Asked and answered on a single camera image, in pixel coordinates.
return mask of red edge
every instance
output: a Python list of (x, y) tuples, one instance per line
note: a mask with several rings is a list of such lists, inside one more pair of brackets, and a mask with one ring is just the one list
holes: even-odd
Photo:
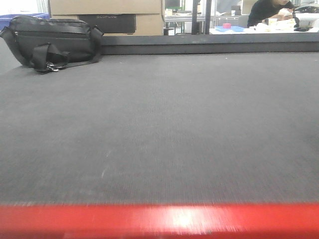
[(0, 239), (319, 239), (319, 204), (0, 206)]

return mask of black bag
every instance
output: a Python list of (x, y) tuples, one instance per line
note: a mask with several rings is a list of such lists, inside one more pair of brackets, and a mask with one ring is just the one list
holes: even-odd
[(99, 61), (103, 33), (76, 19), (14, 17), (0, 36), (16, 59), (38, 72), (52, 72)]

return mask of red cup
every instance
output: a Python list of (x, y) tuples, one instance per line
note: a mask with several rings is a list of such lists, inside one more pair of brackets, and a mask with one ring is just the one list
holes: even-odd
[(230, 23), (224, 23), (223, 24), (223, 28), (230, 29), (231, 28), (231, 24)]

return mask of metal frame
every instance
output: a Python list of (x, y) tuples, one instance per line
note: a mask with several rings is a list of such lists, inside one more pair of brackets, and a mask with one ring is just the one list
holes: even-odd
[(205, 34), (209, 35), (209, 27), (210, 27), (210, 15), (211, 15), (211, 0), (207, 0), (206, 2), (206, 14), (205, 14)]
[(317, 51), (319, 51), (319, 34), (313, 32), (105, 36), (102, 40), (104, 55)]
[(199, 0), (193, 0), (193, 11), (191, 17), (191, 34), (197, 35), (198, 34), (198, 25), (197, 25), (197, 6)]
[(317, 239), (319, 204), (0, 206), (1, 239)]

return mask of gray fabric surface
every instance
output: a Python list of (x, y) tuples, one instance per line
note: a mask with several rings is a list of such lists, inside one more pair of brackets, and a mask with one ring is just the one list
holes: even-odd
[(0, 76), (0, 203), (319, 199), (318, 53)]
[(12, 55), (5, 41), (0, 37), (0, 75), (20, 66), (21, 64)]

